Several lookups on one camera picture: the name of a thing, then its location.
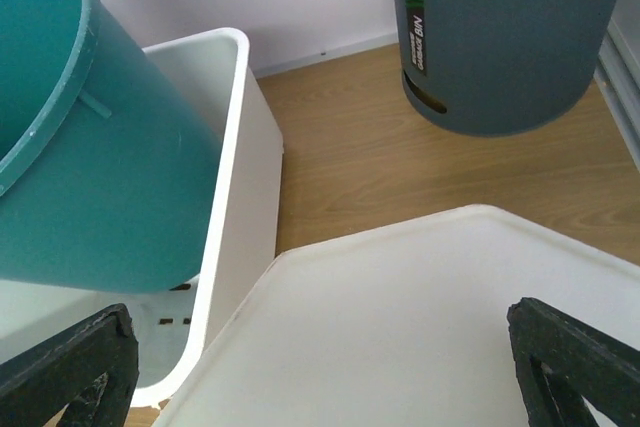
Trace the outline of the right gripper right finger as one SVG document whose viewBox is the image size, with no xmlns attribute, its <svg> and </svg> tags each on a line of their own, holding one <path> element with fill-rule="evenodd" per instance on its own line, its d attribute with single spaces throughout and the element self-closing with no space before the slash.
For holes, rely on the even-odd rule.
<svg viewBox="0 0 640 427">
<path fill-rule="evenodd" d="M 531 426 L 639 424 L 639 351 L 536 298 L 509 307 L 516 378 Z"/>
</svg>

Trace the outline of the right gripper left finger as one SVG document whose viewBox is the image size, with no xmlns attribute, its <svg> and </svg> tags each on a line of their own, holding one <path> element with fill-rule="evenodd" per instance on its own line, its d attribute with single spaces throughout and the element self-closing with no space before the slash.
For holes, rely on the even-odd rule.
<svg viewBox="0 0 640 427">
<path fill-rule="evenodd" d="M 1 365 L 1 424 L 124 425 L 138 351 L 127 307 L 100 310 Z"/>
</svg>

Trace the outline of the white faceted bin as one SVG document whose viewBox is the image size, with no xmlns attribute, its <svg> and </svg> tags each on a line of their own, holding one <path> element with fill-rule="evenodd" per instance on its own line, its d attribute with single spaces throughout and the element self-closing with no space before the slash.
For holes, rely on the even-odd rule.
<svg viewBox="0 0 640 427">
<path fill-rule="evenodd" d="M 161 426 L 524 426 L 507 312 L 542 300 L 639 344 L 636 265 L 472 205 L 274 260 Z"/>
</svg>

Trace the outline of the dark grey round bin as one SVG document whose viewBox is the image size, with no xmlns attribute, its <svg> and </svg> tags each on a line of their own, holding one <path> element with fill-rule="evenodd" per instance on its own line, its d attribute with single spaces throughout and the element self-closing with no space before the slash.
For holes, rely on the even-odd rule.
<svg viewBox="0 0 640 427">
<path fill-rule="evenodd" d="M 504 136 L 589 87 L 617 0 L 394 0 L 411 106 L 457 133 Z"/>
</svg>

